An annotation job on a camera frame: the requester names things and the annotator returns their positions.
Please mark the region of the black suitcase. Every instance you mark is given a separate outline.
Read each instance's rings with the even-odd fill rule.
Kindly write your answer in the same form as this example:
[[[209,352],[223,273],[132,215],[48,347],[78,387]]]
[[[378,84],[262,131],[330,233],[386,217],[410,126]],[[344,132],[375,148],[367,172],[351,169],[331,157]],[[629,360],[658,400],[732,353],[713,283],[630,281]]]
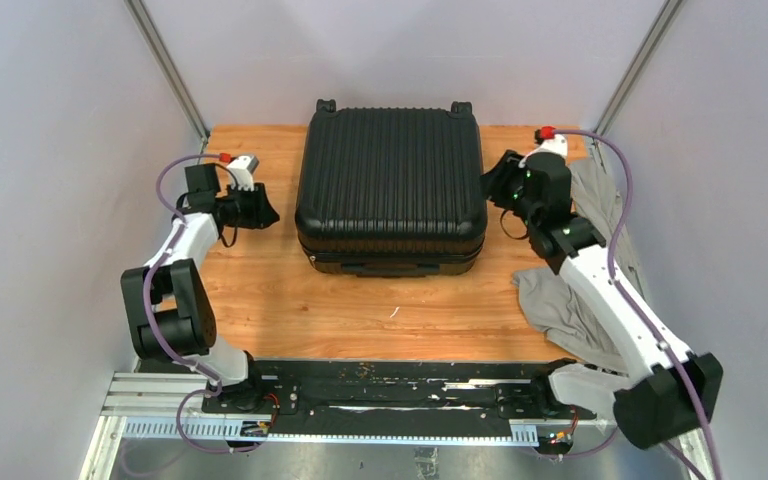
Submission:
[[[325,274],[462,275],[486,236],[483,167],[467,101],[340,108],[320,99],[300,167],[299,244]]]

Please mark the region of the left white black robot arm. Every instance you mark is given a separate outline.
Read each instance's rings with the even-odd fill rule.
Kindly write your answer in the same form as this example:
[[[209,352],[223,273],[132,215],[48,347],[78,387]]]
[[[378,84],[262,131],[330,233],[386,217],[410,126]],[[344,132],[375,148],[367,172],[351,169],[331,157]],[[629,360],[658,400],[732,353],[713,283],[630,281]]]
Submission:
[[[266,386],[252,355],[220,336],[200,268],[215,244],[230,248],[240,230],[266,229],[280,216],[254,179],[255,156],[192,155],[180,163],[185,191],[176,200],[158,196],[172,214],[170,233],[144,265],[120,278],[132,345],[143,360],[203,375],[215,394],[253,413],[265,403]]]

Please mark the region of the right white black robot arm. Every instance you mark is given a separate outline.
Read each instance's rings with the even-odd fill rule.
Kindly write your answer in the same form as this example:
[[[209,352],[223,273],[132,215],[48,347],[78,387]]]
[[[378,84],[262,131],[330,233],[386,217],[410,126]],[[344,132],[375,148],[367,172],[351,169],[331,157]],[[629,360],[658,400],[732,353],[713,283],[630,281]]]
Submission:
[[[573,207],[565,158],[547,150],[508,150],[482,175],[481,186],[494,206],[525,224],[532,249],[594,314],[625,368],[618,373],[554,361],[530,392],[535,411],[552,418],[569,406],[588,410],[615,422],[639,449],[709,427],[721,363],[711,353],[694,353],[624,286],[607,239]]]

